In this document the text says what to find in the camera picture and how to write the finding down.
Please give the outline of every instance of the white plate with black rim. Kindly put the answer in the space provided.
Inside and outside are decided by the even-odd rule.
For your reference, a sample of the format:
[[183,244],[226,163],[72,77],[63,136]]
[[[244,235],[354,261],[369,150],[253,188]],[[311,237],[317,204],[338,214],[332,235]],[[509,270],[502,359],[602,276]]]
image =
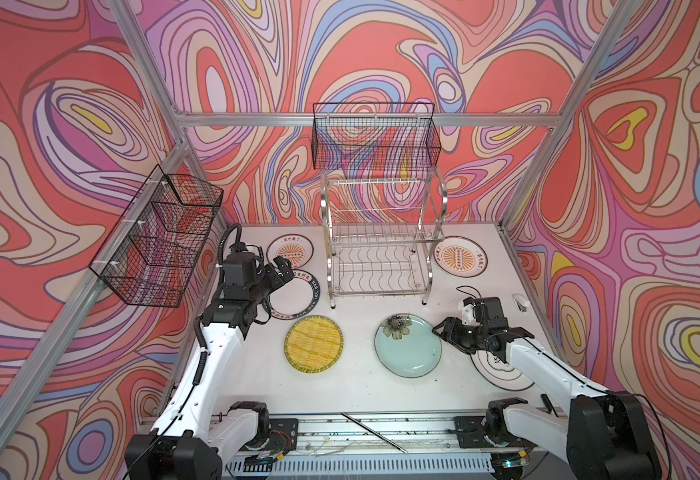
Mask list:
[[523,375],[520,370],[499,360],[493,353],[478,350],[473,358],[473,365],[486,380],[503,390],[519,392],[530,388],[534,382]]
[[436,245],[435,261],[449,274],[461,277],[480,275],[489,263],[483,248],[463,236],[447,236]]
[[295,320],[312,312],[321,298],[317,279],[304,270],[294,270],[294,279],[270,294],[272,316]]
[[272,241],[267,247],[267,258],[272,262],[272,259],[282,256],[291,262],[291,268],[299,268],[310,261],[314,250],[306,236],[289,234]]

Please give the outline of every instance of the light blue plate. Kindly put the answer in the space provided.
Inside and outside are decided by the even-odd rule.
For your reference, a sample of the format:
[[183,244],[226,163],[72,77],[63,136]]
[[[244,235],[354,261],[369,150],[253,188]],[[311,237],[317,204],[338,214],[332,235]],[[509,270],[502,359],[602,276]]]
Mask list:
[[[393,317],[402,320],[402,327],[388,331],[384,327]],[[402,313],[389,316],[379,325],[374,347],[382,364],[395,375],[415,379],[430,373],[441,360],[441,339],[433,335],[432,327],[418,316]]]

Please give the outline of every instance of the yellow woven plate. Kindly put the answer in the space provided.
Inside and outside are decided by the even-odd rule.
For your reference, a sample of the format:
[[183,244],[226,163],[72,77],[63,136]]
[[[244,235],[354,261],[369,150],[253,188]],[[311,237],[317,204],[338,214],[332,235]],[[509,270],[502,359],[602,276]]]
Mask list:
[[324,316],[310,315],[299,320],[286,333],[283,351],[295,369],[318,373],[339,360],[344,343],[336,323]]

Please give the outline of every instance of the small white object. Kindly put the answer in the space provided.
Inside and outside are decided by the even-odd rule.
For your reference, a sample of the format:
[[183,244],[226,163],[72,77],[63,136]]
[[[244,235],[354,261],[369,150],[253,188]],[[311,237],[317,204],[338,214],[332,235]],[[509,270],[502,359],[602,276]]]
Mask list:
[[515,306],[518,307],[518,311],[521,313],[525,313],[531,308],[531,300],[522,293],[515,293],[513,295],[513,300],[515,300]]
[[457,304],[457,309],[462,313],[462,325],[475,324],[475,307],[473,305],[465,305],[464,300],[460,300]]

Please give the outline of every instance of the plate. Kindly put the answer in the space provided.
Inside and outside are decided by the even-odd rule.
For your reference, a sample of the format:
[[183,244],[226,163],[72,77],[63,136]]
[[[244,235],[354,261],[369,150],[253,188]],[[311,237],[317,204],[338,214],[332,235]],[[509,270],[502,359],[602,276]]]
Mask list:
[[267,258],[272,259],[278,255],[291,261],[291,268],[299,268],[312,258],[312,242],[306,237],[297,234],[289,234],[276,238],[267,247]]
[[489,263],[486,252],[463,236],[447,236],[435,247],[435,261],[446,272],[456,276],[477,276]]
[[478,350],[472,355],[473,365],[486,380],[503,390],[519,392],[530,388],[534,382],[520,370],[499,360],[493,353]]
[[441,360],[441,339],[432,330],[429,323],[409,313],[386,318],[374,338],[382,365],[407,379],[430,373]]
[[294,320],[315,308],[321,298],[321,286],[304,270],[294,270],[294,280],[270,294],[272,315],[280,320]]
[[325,316],[310,315],[291,326],[283,342],[283,352],[295,369],[318,373],[339,360],[344,344],[336,323]]

